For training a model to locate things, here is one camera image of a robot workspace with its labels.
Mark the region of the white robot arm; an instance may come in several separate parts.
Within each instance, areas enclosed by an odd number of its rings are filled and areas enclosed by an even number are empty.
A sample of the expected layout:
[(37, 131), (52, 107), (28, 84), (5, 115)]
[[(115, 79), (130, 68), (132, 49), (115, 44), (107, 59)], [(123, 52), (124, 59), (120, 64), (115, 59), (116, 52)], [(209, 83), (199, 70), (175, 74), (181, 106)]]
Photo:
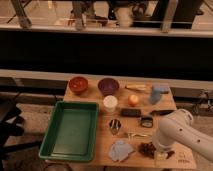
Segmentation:
[(213, 137), (192, 127), (193, 115), (178, 109), (162, 116), (152, 135), (152, 143), (158, 152), (168, 152), (175, 142), (180, 143), (213, 162)]

